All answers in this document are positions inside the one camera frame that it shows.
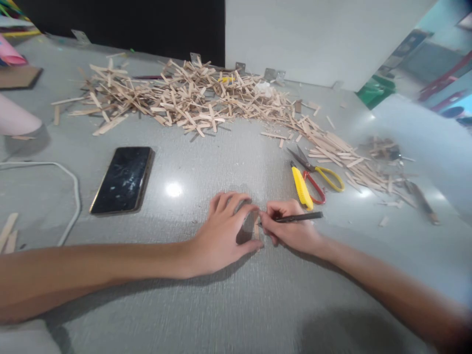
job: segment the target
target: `red scissors handle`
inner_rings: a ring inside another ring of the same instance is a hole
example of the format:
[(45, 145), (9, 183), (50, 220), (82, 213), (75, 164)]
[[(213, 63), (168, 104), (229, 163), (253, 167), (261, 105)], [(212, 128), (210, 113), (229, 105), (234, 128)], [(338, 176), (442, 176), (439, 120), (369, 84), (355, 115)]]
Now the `red scissors handle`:
[(303, 172), (303, 180), (306, 181), (307, 178), (310, 181), (310, 183), (313, 185), (313, 187), (315, 187), (316, 191), (318, 192), (318, 194), (321, 197), (321, 200), (319, 201), (319, 200), (316, 200), (315, 198), (313, 198), (310, 194), (310, 197), (311, 197), (311, 200), (313, 201), (313, 203), (318, 204), (318, 205), (326, 203), (326, 196), (323, 193), (323, 191), (321, 190), (321, 188), (316, 184), (315, 180), (310, 176), (310, 173), (308, 171), (304, 171)]

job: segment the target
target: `pink paper roll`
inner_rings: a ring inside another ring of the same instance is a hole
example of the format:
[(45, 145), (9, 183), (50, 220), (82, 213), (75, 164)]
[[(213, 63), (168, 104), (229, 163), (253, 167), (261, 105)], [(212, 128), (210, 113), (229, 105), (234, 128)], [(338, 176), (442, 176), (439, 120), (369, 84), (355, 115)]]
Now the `pink paper roll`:
[(28, 62), (0, 34), (0, 59), (8, 65), (25, 65)]
[(29, 134), (39, 129), (41, 124), (39, 118), (0, 94), (0, 134)]

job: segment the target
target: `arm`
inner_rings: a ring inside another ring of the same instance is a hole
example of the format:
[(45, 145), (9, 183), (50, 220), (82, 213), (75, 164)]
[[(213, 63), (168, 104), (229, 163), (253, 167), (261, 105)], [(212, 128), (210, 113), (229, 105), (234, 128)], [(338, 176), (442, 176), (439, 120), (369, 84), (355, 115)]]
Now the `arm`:
[(262, 247), (236, 235), (255, 205), (247, 194), (218, 193), (195, 237), (170, 244), (98, 244), (44, 248), (0, 256), (0, 324), (36, 316), (113, 285), (149, 278), (210, 274)]
[(439, 347), (451, 346), (467, 333), (470, 311), (384, 262), (321, 236), (310, 221), (279, 224), (281, 216), (302, 214), (297, 201), (269, 202), (260, 212), (264, 231), (279, 241), (332, 263), (361, 283), (394, 315), (423, 339)]

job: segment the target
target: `smartphone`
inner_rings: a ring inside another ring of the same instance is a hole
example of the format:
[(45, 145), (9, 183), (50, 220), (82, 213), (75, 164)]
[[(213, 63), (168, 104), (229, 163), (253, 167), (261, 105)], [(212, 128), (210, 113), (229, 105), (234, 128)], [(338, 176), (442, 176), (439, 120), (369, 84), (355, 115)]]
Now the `smartphone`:
[(152, 164), (150, 147), (119, 147), (103, 177), (90, 214), (137, 211)]

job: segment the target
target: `green trash bin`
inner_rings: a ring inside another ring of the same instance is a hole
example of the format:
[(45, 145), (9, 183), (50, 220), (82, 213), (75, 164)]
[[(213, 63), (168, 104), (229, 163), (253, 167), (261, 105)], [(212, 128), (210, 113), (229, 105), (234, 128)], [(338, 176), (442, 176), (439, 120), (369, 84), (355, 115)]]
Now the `green trash bin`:
[(380, 85), (377, 81), (374, 79), (370, 79), (367, 81), (367, 83), (364, 85), (363, 88), (359, 90), (359, 92), (356, 92), (356, 95), (360, 98), (360, 100), (368, 106), (368, 104), (374, 99), (377, 98), (378, 96), (384, 94), (384, 89), (382, 85)]
[(383, 94), (374, 97), (368, 104), (366, 104), (367, 108), (370, 110), (377, 107), (383, 100), (397, 91), (395, 88), (395, 83), (387, 78), (374, 75), (372, 76), (372, 79), (377, 81), (383, 87)]

